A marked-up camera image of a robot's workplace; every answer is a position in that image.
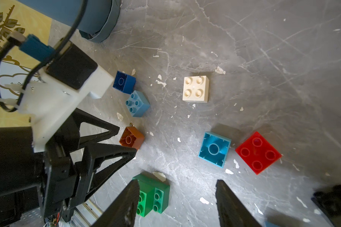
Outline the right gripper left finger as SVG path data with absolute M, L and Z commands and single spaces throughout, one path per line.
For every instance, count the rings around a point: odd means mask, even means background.
M 139 194 L 139 183 L 132 180 L 92 227 L 133 227 Z

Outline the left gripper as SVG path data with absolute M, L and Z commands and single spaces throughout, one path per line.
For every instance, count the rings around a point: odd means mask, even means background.
M 112 175 L 131 161 L 136 148 L 93 143 L 84 148 L 70 170 L 69 153 L 51 138 L 43 152 L 34 152 L 31 127 L 0 128 L 0 227 L 20 220 L 39 207 L 45 218 L 67 204 L 72 209 L 87 201 Z

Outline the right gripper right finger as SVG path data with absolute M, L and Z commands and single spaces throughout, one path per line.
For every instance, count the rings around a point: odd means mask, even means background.
M 221 227 L 261 227 L 224 180 L 217 180 L 216 200 Z

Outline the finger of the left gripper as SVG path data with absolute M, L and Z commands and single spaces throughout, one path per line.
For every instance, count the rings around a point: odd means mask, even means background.
M 98 132 L 81 136 L 82 125 L 98 129 Z M 117 135 L 119 130 L 118 126 L 77 108 L 55 133 L 54 138 L 65 148 L 84 148 L 89 144 L 98 143 Z

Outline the long green lego brick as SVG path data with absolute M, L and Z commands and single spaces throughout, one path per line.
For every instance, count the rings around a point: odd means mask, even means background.
M 162 214 L 169 205 L 170 186 L 143 174 L 133 180 L 137 180 L 140 187 L 137 215 L 145 217 L 151 211 Z

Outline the brown lego brick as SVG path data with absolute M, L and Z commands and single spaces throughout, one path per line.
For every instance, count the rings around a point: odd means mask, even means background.
M 145 140 L 145 136 L 133 126 L 126 127 L 119 143 L 121 146 L 139 150 Z

